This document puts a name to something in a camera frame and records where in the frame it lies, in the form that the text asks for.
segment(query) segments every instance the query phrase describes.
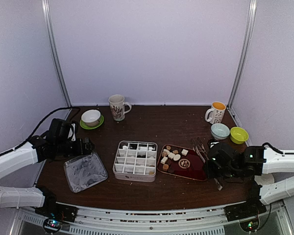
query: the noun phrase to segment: white mug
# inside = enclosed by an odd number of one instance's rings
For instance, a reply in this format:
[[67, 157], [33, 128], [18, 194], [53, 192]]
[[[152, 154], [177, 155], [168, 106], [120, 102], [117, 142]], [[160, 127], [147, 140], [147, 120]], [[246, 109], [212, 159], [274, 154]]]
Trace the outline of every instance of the white mug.
[[[122, 121], [127, 114], [132, 109], [132, 105], [125, 102], [125, 97], [120, 94], [115, 94], [109, 97], [110, 109], [115, 121]], [[129, 110], [125, 111], [125, 105], [129, 107]]]
[[211, 124], [221, 123], [225, 112], [225, 104], [221, 102], [213, 102], [211, 109], [208, 109], [205, 115], [205, 120]]

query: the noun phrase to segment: white divided box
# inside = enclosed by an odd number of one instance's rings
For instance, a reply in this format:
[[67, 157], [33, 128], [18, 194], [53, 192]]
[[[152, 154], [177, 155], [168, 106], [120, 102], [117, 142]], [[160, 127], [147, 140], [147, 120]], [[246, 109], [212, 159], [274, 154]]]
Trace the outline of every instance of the white divided box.
[[114, 160], [113, 172], [117, 179], [153, 182], [156, 178], [157, 144], [121, 141]]

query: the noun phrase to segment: green saucer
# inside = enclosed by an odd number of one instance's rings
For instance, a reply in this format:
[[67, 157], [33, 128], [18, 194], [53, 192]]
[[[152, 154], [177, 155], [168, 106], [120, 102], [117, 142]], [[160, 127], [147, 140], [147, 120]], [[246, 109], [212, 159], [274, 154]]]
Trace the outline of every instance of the green saucer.
[[81, 128], [83, 128], [85, 130], [93, 130], [93, 129], [100, 127], [103, 124], [103, 121], [104, 121], [104, 117], [103, 117], [103, 115], [101, 115], [100, 121], [96, 126], [87, 126], [82, 120], [79, 121], [79, 125], [81, 126]]

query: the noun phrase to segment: wooden tabletop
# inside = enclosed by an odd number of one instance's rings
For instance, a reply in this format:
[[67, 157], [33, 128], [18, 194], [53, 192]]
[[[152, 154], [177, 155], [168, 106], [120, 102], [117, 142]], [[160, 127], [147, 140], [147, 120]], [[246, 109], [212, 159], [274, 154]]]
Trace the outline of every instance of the wooden tabletop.
[[[241, 202], [247, 199], [251, 181], [243, 184], [224, 182], [218, 191], [215, 181], [199, 182], [156, 173], [152, 183], [117, 180], [113, 163], [120, 141], [147, 141], [192, 148], [191, 138], [200, 137], [208, 150], [211, 124], [204, 120], [208, 106], [133, 106], [123, 121], [113, 121], [109, 107], [83, 107], [74, 118], [79, 121], [88, 109], [98, 109], [104, 115], [104, 124], [95, 130], [79, 129], [77, 137], [89, 137], [96, 145], [109, 178], [89, 189], [73, 193], [68, 187], [63, 162], [46, 162], [38, 185], [48, 187], [57, 195], [57, 201], [84, 207], [115, 210], [174, 210], [193, 209]], [[226, 111], [223, 121], [229, 128], [235, 126]], [[233, 148], [243, 151], [246, 145], [236, 145], [224, 140]]]

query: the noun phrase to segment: mug handle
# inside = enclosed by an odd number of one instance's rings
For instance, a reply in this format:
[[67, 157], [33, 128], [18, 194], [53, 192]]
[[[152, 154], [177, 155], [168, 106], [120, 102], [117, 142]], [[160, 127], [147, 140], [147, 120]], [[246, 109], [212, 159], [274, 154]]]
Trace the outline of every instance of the mug handle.
[[213, 108], [207, 110], [206, 115], [205, 115], [205, 120], [206, 120], [207, 122], [210, 122], [210, 121], [211, 121], [212, 117], [208, 117], [208, 116], [209, 116], [209, 114], [210, 114], [212, 111], [214, 111], [214, 110], [215, 110], [215, 109], [213, 109]]
[[123, 105], [127, 105], [129, 107], [129, 110], [125, 111], [124, 114], [127, 114], [132, 109], [132, 105], [128, 102], [124, 102]]

